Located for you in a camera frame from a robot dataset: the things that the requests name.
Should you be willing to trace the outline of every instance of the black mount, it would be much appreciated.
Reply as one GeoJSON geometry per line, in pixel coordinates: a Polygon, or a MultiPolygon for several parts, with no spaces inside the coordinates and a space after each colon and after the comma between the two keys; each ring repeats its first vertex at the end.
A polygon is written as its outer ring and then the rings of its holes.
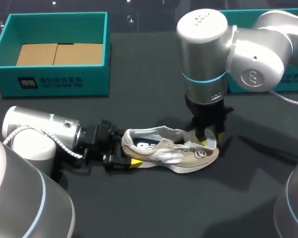
{"type": "Polygon", "coordinates": [[[205,129],[213,125],[215,127],[214,133],[217,139],[219,139],[219,134],[225,132],[226,115],[234,111],[232,107],[224,105],[224,99],[214,104],[200,105],[192,102],[185,96],[185,103],[193,114],[191,129],[195,129],[196,136],[200,141],[205,140],[205,129]]]}
{"type": "Polygon", "coordinates": [[[124,154],[121,146],[124,133],[125,130],[119,129],[108,120],[88,127],[80,148],[80,151],[84,152],[82,165],[88,166],[90,160],[102,160],[108,171],[129,169],[131,158],[124,154]]]}

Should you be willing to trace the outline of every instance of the teal box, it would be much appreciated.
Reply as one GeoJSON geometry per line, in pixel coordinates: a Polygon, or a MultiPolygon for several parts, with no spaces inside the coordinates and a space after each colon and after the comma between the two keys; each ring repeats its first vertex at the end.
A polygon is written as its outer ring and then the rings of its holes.
{"type": "MultiPolygon", "coordinates": [[[[222,10],[221,12],[227,18],[230,26],[237,25],[242,28],[252,28],[257,18],[267,11],[273,9],[253,9],[253,10],[222,10]]],[[[298,8],[292,9],[279,9],[298,16],[298,8]]],[[[238,86],[237,83],[228,76],[228,85],[232,93],[247,93],[249,91],[244,90],[238,86]]],[[[274,88],[276,92],[293,92],[298,91],[298,67],[294,65],[288,65],[285,74],[279,83],[274,88]]]]}
{"type": "Polygon", "coordinates": [[[106,96],[110,54],[106,12],[10,14],[0,36],[0,90],[4,97],[106,96]],[[16,66],[22,44],[43,43],[103,44],[102,63],[16,66]]]}

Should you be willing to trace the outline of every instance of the black table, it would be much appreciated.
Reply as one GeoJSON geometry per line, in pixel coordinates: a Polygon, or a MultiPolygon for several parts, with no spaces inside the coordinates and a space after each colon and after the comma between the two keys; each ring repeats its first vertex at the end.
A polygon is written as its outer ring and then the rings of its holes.
{"type": "MultiPolygon", "coordinates": [[[[108,98],[12,100],[0,94],[0,140],[11,106],[79,119],[82,126],[108,119],[123,128],[184,128],[191,114],[176,36],[139,26],[112,34],[108,98]]],[[[287,96],[298,100],[298,94],[287,96]]],[[[82,176],[64,163],[58,182],[74,202],[74,238],[277,238],[273,206],[298,160],[298,106],[266,94],[229,95],[225,103],[235,112],[226,122],[222,154],[198,172],[155,167],[106,173],[95,162],[82,176]]]]}

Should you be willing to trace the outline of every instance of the beige sneaker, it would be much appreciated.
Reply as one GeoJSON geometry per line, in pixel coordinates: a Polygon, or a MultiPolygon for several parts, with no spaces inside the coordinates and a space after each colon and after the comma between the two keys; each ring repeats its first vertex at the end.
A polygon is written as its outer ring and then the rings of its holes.
{"type": "Polygon", "coordinates": [[[194,137],[192,132],[166,126],[128,129],[122,137],[122,148],[127,156],[140,161],[134,167],[164,166],[179,174],[190,173],[208,166],[219,155],[216,146],[195,143],[194,137]]]}

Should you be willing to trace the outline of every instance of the shoe insole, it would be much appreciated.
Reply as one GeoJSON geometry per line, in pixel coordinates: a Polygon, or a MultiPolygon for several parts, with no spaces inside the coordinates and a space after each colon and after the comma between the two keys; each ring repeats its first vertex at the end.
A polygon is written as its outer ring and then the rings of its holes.
{"type": "Polygon", "coordinates": [[[160,141],[147,138],[133,138],[133,142],[137,149],[147,151],[155,147],[160,141]]]}

